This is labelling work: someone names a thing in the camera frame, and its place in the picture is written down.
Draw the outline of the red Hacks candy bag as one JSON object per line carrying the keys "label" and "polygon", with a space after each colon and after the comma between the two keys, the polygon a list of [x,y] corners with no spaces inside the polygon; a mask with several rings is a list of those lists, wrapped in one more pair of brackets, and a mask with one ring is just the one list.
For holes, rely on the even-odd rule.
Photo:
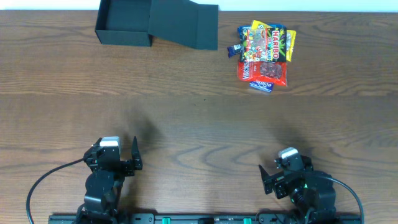
{"label": "red Hacks candy bag", "polygon": [[280,62],[239,62],[237,76],[244,82],[267,82],[287,86],[287,64]]}

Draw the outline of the black Haribo candy bag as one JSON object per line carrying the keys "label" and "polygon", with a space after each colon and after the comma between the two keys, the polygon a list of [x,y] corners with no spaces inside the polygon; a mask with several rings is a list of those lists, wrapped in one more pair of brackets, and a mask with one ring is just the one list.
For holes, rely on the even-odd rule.
{"label": "black Haribo candy bag", "polygon": [[266,32],[262,29],[247,29],[243,31],[241,41],[241,62],[267,62],[266,61]]}

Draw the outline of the yellow candy bag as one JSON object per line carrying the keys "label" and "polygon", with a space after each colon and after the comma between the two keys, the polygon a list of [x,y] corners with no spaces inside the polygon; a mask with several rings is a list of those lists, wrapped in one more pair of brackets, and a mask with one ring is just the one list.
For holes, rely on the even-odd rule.
{"label": "yellow candy bag", "polygon": [[253,20],[252,29],[266,32],[266,61],[290,62],[295,44],[296,31],[288,30],[283,24],[266,24]]}

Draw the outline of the dark green gift box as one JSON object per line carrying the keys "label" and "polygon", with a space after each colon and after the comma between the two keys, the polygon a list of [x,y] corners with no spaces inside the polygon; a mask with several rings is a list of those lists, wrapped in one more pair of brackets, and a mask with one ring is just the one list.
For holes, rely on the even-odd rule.
{"label": "dark green gift box", "polygon": [[218,49],[214,4],[189,0],[101,0],[95,25],[101,44],[150,47],[152,38],[193,49]]}

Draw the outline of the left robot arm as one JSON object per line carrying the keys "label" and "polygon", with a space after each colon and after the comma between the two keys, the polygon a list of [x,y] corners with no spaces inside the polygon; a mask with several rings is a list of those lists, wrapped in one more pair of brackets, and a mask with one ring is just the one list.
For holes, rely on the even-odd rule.
{"label": "left robot arm", "polygon": [[74,223],[129,223],[129,215],[118,210],[121,190],[126,177],[143,168],[137,139],[131,146],[131,158],[121,160],[118,136],[99,138],[85,153],[83,161],[91,174],[85,182],[84,203]]}

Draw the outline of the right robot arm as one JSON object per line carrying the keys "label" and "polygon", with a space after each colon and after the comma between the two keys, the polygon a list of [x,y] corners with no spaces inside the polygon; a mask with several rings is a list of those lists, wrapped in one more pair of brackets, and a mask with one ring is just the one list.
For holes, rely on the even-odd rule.
{"label": "right robot arm", "polygon": [[265,194],[288,197],[295,206],[286,223],[321,223],[335,218],[336,192],[331,176],[313,169],[311,158],[294,154],[275,160],[280,172],[269,175],[259,166]]}

